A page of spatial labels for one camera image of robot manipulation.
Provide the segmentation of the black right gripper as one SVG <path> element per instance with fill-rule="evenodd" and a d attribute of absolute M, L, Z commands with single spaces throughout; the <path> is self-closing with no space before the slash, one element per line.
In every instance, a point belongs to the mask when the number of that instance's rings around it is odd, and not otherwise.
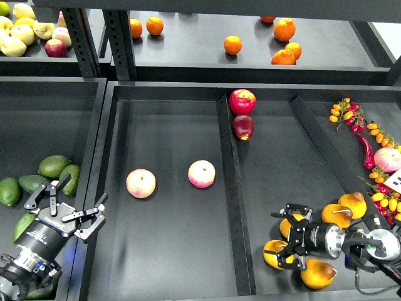
<path fill-rule="evenodd" d="M 303 256 L 329 259 L 340 256 L 345 232 L 334 223 L 302 221 L 310 219 L 312 212 L 307 205 L 288 203 L 278 213 L 271 213 L 272 217 L 281 220 L 280 233 L 289 234 L 288 246 L 277 254 L 278 265 L 284 270 L 306 270 Z"/>

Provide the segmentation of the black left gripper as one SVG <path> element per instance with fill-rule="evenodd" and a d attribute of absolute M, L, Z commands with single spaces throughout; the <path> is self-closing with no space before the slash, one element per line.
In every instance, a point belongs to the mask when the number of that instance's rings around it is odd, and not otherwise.
<path fill-rule="evenodd" d="M 17 238 L 16 244 L 30 249 L 46 261 L 53 261 L 73 235 L 87 243 L 90 236 L 97 234 L 105 224 L 103 212 L 107 193 L 93 208 L 83 211 L 77 211 L 66 203 L 57 205 L 59 191 L 70 180 L 71 174 L 66 173 L 56 184 L 41 183 L 24 204 L 27 212 L 38 216 Z M 39 207 L 43 196 L 49 198 L 46 208 Z"/>

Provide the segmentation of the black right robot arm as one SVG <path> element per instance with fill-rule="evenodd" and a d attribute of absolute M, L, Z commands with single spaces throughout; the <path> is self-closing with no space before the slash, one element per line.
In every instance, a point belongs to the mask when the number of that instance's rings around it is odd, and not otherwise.
<path fill-rule="evenodd" d="M 359 228 L 341 229 L 335 223 L 311 221 L 313 210 L 288 203 L 275 218 L 287 223 L 286 240 L 271 240 L 263 249 L 264 261 L 278 270 L 299 271 L 303 283 L 312 290 L 330 286 L 337 275 L 327 261 L 345 256 L 345 267 L 355 272 L 355 288 L 361 294 L 360 272 L 381 271 L 400 289 L 400 221 L 385 229 L 378 218 L 365 232 Z"/>

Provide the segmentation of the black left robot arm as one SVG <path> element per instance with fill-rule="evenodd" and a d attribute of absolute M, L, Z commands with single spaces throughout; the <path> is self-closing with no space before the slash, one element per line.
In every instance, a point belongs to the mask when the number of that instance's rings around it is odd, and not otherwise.
<path fill-rule="evenodd" d="M 57 202 L 58 193 L 71 181 L 67 173 L 59 181 L 40 184 L 24 204 L 35 220 L 16 240 L 19 254 L 2 254 L 1 300 L 25 300 L 35 290 L 51 285 L 62 274 L 56 257 L 73 236 L 86 243 L 105 224 L 105 193 L 93 208 L 77 211 Z"/>

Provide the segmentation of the yellow pear behind arm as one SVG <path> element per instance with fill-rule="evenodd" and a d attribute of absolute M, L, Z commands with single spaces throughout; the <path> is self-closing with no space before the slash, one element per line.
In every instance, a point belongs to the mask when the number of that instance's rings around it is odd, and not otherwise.
<path fill-rule="evenodd" d="M 351 209 L 340 204 L 328 204 L 321 212 L 322 222 L 334 223 L 341 230 L 350 226 L 352 217 Z"/>

